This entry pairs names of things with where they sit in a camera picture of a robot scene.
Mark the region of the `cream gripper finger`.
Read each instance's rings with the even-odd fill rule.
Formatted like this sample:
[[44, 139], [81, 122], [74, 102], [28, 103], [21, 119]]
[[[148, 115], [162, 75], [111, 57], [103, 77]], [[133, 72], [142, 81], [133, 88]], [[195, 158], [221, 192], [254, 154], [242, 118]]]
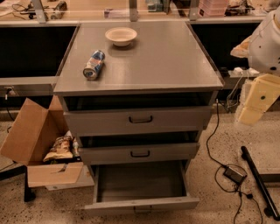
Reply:
[[280, 96], [280, 77], [273, 74], [263, 74], [254, 78], [243, 89], [237, 122], [252, 126]]
[[247, 58], [249, 56], [249, 42], [251, 37], [245, 38], [239, 45], [235, 46], [230, 55], [236, 58]]

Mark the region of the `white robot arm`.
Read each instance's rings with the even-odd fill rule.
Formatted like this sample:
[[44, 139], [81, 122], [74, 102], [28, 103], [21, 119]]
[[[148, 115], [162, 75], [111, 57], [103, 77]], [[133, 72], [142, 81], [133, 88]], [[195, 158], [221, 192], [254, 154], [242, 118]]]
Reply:
[[230, 54], [247, 58], [249, 67], [260, 73], [243, 84], [235, 112], [236, 123], [252, 126], [280, 96], [280, 6], [269, 12]]

